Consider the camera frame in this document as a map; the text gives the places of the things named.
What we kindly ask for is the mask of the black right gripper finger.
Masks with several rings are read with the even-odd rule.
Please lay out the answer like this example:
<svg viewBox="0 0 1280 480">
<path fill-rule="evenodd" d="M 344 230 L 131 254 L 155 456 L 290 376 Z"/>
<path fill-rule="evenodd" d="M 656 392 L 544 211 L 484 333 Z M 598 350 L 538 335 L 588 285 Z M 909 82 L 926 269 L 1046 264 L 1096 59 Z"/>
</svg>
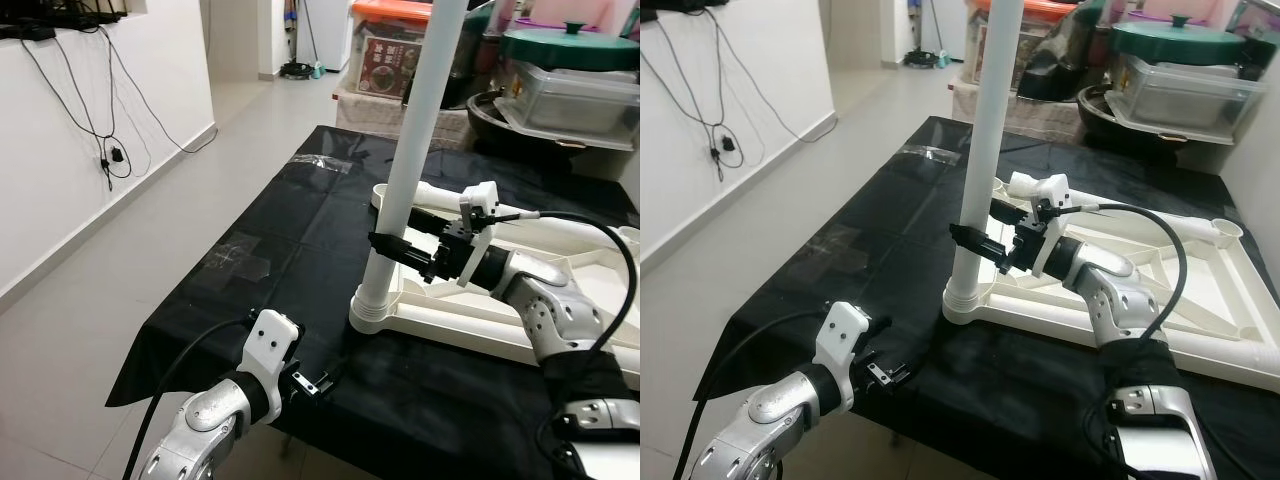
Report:
<svg viewBox="0 0 1280 480">
<path fill-rule="evenodd" d="M 996 268 L 1009 266 L 1009 252 L 1004 244 L 974 227 L 950 224 L 948 232 L 957 247 L 989 260 Z"/>
<path fill-rule="evenodd" d="M 439 238 L 465 241 L 465 229 L 461 220 L 439 218 L 438 215 L 419 207 L 413 207 L 410 211 L 410 228 Z"/>
<path fill-rule="evenodd" d="M 367 238 L 376 253 L 397 264 L 412 270 L 429 270 L 433 266 L 430 253 L 413 247 L 398 236 L 370 232 Z"/>
<path fill-rule="evenodd" d="M 989 216 L 995 220 L 1018 228 L 1033 228 L 1033 215 L 1019 206 L 1001 198 L 992 198 Z"/>
</svg>

